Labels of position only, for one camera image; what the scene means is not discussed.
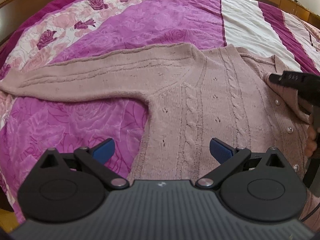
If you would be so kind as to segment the person right hand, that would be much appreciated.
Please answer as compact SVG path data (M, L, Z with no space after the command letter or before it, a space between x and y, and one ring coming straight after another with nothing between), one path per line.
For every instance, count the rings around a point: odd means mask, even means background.
M316 137L317 133L314 130L313 126L310 125L307 129L308 138L306 140L306 146L304 148L304 155L310 158L315 150L317 149Z

